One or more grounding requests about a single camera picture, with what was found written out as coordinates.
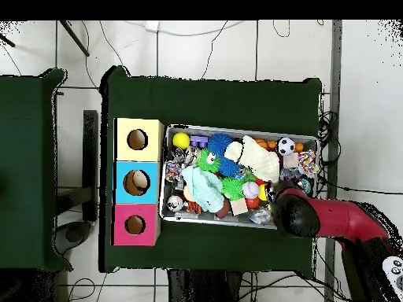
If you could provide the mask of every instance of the shape sorter box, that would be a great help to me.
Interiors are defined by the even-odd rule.
[[[116,197],[115,204],[156,204],[160,187],[160,162],[116,162]],[[136,173],[146,176],[146,186],[140,194],[127,191],[127,179],[133,180]]]
[[[156,204],[117,204],[112,245],[153,246],[161,231]]]
[[[161,161],[165,127],[159,120],[115,119],[116,159],[120,161]]]

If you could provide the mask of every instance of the orange ball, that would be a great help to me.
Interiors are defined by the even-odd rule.
[[[269,140],[268,141],[268,148],[275,148],[277,146],[277,142],[275,142],[274,140]]]
[[[294,151],[299,153],[299,152],[302,152],[303,150],[304,150],[304,145],[302,145],[300,142],[297,142],[295,144]]]
[[[259,205],[259,197],[254,199],[245,198],[247,208],[256,208]]]
[[[256,139],[255,141],[259,144],[260,147],[263,147],[264,149],[268,148],[268,143],[265,140]]]

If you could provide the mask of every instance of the soccer ball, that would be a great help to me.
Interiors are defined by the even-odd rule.
[[[278,143],[278,150],[282,156],[290,155],[295,148],[294,142],[290,138],[281,138]]]

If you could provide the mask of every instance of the dark green tablecloth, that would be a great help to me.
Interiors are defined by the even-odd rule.
[[[312,273],[312,239],[277,230],[163,221],[154,247],[111,246],[113,118],[158,119],[163,124],[317,136],[321,83],[226,82],[128,77],[122,67],[102,79],[100,271],[114,267],[174,267]]]
[[[0,76],[0,267],[62,270],[52,247],[56,197],[52,99],[65,72]]]

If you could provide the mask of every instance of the light blue plush toy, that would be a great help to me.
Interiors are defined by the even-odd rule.
[[[221,194],[223,184],[217,176],[209,171],[203,171],[196,165],[183,169],[182,176],[194,200],[203,211],[216,213],[222,209],[224,206],[224,196]]]

